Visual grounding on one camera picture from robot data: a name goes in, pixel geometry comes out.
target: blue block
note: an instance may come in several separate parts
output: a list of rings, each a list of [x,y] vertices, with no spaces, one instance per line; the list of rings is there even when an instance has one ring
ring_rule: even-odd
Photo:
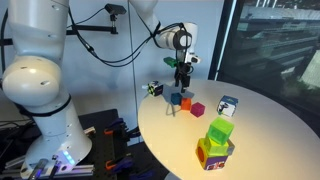
[[[173,105],[181,105],[182,95],[180,93],[171,94],[171,102]]]

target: toy block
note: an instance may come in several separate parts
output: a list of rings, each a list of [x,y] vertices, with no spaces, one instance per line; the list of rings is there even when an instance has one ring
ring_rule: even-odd
[[[233,128],[234,124],[218,117],[210,124],[208,136],[216,143],[222,145],[229,139]]]
[[[232,117],[236,111],[238,99],[230,96],[223,96],[218,105],[218,113]]]
[[[204,146],[207,149],[209,156],[228,156],[229,144],[228,142],[220,145],[209,138],[208,134],[206,134],[206,138],[204,139]]]
[[[182,95],[180,93],[171,94],[171,102],[173,105],[181,105]]]
[[[181,110],[188,110],[191,109],[191,98],[182,98],[181,99]]]
[[[204,170],[221,169],[228,159],[228,156],[210,156],[204,145],[204,138],[199,139],[196,154]]]
[[[231,156],[233,154],[233,151],[235,149],[235,145],[231,142],[230,139],[228,139],[227,143],[229,144],[229,147],[228,147],[228,155]]]
[[[148,93],[153,96],[159,96],[163,92],[163,84],[159,81],[152,81],[148,84]]]
[[[205,106],[197,102],[191,106],[190,112],[196,117],[200,117],[202,114],[204,114],[204,110]]]

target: white table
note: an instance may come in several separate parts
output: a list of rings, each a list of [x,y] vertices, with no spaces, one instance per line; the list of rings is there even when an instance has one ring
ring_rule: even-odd
[[[199,118],[171,106],[171,93],[180,91],[173,83],[163,96],[147,95],[141,102],[138,123],[142,137],[155,157],[183,180],[294,180],[320,179],[320,140],[292,112],[248,89],[228,83],[191,80],[188,91],[192,103],[205,105]],[[196,156],[199,138],[218,117],[217,106],[223,95],[239,100],[232,118],[230,136],[236,148],[223,169],[205,171]]]

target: purple block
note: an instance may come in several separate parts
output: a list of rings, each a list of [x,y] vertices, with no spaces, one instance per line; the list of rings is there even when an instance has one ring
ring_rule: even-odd
[[[205,170],[221,169],[227,162],[228,156],[209,157],[207,159]]]
[[[193,114],[194,116],[196,117],[199,117],[201,116],[203,113],[204,113],[204,110],[205,110],[205,106],[202,105],[201,103],[197,102],[197,103],[194,103],[192,106],[191,106],[191,114]]]

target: wall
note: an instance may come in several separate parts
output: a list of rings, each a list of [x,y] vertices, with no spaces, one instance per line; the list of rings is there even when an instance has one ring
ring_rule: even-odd
[[[8,0],[1,1],[0,14],[4,14]],[[76,22],[84,20],[106,3],[122,5],[125,15],[117,17],[118,35],[106,32],[85,32],[82,36],[95,48],[103,59],[118,60],[129,55],[149,32],[135,10],[126,0],[70,0]],[[194,65],[192,78],[207,79],[214,43],[222,12],[223,0],[159,0],[155,14],[163,26],[175,22],[198,24],[196,54],[202,63]],[[99,13],[88,25],[111,25],[106,11]],[[5,37],[10,38],[7,26]],[[12,59],[14,50],[6,47],[6,60]],[[134,63],[122,67],[107,67],[94,59],[80,44],[76,36],[68,36],[62,63],[64,83],[73,97],[79,115],[116,108],[129,129],[137,126],[137,111],[146,95],[142,85],[153,80],[172,81],[174,69],[163,63],[163,58],[174,57],[175,52],[157,48],[150,41]],[[21,116],[10,101],[0,92],[0,120],[19,119]]]

